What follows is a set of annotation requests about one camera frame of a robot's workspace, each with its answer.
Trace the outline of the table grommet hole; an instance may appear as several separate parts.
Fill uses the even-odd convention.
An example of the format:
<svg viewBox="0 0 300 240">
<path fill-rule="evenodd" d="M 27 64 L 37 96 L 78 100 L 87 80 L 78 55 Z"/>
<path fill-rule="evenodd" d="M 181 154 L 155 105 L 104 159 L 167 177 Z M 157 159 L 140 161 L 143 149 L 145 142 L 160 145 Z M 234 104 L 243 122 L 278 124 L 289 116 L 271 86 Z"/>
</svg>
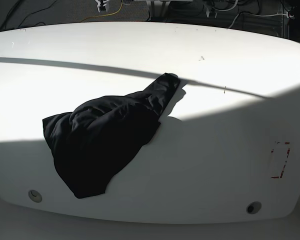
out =
<svg viewBox="0 0 300 240">
<path fill-rule="evenodd" d="M 262 204 L 259 201 L 254 201 L 246 207 L 246 212 L 250 215 L 254 215 L 257 214 L 261 208 Z"/>
<path fill-rule="evenodd" d="M 43 200 L 42 195 L 33 189 L 28 191 L 28 197 L 35 203 L 40 203 Z"/>
</svg>

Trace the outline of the left table grommet hole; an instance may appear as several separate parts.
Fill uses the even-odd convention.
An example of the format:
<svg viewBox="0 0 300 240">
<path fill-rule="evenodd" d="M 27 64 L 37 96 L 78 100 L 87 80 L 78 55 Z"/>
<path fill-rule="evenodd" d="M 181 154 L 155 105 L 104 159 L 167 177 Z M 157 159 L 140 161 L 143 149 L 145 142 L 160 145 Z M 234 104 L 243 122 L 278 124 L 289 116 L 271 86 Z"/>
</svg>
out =
<svg viewBox="0 0 300 240">
<path fill-rule="evenodd" d="M 33 189 L 28 191 L 28 197 L 35 203 L 40 203 L 43 200 L 42 195 Z"/>
</svg>

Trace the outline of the red tape rectangle marking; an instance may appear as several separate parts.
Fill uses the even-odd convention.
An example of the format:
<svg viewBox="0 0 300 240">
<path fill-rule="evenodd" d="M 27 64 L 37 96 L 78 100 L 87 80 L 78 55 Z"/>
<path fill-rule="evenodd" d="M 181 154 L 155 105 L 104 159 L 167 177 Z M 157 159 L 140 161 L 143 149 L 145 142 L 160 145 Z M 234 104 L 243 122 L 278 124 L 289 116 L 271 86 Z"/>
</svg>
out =
<svg viewBox="0 0 300 240">
<path fill-rule="evenodd" d="M 269 175 L 271 179 L 281 179 L 289 158 L 290 142 L 275 142 L 270 153 Z"/>
</svg>

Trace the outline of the black t-shirt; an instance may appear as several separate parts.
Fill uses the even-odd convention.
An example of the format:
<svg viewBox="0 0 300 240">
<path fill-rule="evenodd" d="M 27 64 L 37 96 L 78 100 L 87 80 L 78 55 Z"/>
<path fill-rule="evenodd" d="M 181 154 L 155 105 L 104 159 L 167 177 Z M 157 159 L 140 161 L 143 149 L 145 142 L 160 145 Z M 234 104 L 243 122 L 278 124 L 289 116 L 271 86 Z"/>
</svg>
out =
<svg viewBox="0 0 300 240">
<path fill-rule="evenodd" d="M 181 81 L 164 73 L 142 91 L 89 100 L 43 119 L 55 170 L 78 199 L 102 195 L 160 126 Z"/>
</svg>

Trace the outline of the right table grommet hole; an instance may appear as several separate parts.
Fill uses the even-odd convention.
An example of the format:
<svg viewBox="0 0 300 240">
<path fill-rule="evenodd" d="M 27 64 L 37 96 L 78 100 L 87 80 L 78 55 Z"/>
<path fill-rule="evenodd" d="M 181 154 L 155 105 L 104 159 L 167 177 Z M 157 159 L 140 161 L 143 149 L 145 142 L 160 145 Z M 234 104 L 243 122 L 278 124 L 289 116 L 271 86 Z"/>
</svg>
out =
<svg viewBox="0 0 300 240">
<path fill-rule="evenodd" d="M 254 215 L 257 214 L 261 208 L 262 204 L 259 201 L 254 201 L 246 207 L 246 212 L 250 215 Z"/>
</svg>

